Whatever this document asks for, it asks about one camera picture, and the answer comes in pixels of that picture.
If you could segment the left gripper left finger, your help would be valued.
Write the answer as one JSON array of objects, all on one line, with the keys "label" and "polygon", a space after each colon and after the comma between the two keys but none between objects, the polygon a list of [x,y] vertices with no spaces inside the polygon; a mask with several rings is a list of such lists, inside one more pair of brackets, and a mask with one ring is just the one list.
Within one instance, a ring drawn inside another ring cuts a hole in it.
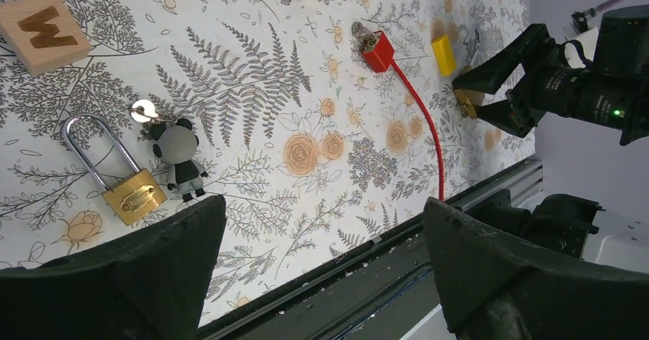
[{"label": "left gripper left finger", "polygon": [[1,271],[3,339],[193,339],[223,239],[216,195],[37,268]]}]

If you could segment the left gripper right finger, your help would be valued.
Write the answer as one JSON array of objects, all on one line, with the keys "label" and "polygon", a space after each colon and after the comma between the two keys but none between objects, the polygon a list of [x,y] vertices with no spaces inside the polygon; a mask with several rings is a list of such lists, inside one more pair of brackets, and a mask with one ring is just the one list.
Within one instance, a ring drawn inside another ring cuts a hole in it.
[{"label": "left gripper right finger", "polygon": [[448,330],[459,339],[646,339],[648,276],[588,263],[430,198],[422,222]]}]

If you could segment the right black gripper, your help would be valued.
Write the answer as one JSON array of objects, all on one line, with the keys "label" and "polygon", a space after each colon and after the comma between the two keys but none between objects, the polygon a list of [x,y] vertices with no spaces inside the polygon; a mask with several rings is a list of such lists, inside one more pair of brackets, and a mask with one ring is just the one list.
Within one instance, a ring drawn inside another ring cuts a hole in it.
[{"label": "right black gripper", "polygon": [[[521,65],[527,72],[543,64],[558,45],[545,24],[531,24],[502,51],[452,81],[455,90],[495,94]],[[502,131],[523,138],[546,115],[532,104],[533,85],[520,81],[505,93],[507,100],[479,106],[476,115]]]}]

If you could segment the large brass padlock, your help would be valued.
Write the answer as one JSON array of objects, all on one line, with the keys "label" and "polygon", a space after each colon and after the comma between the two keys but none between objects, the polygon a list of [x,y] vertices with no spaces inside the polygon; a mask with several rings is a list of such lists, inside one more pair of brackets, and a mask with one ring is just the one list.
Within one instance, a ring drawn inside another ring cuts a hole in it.
[{"label": "large brass padlock", "polygon": [[[477,26],[471,28],[460,27],[461,46],[455,49],[455,54],[460,54],[457,75],[462,75],[473,68],[480,47],[480,33]],[[455,98],[461,108],[463,117],[477,119],[477,111],[484,102],[484,93],[473,90],[454,90]]]}]

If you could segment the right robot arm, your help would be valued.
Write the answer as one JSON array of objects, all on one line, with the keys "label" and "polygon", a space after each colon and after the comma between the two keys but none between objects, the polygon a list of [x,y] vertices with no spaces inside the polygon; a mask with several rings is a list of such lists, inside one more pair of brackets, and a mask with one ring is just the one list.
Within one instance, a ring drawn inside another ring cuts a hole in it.
[{"label": "right robot arm", "polygon": [[453,80],[455,90],[496,93],[517,66],[524,75],[505,100],[476,116],[525,137],[546,113],[621,131],[620,145],[648,135],[648,6],[604,13],[593,60],[574,45],[583,67],[569,66],[565,44],[545,24],[531,24],[505,49]]}]

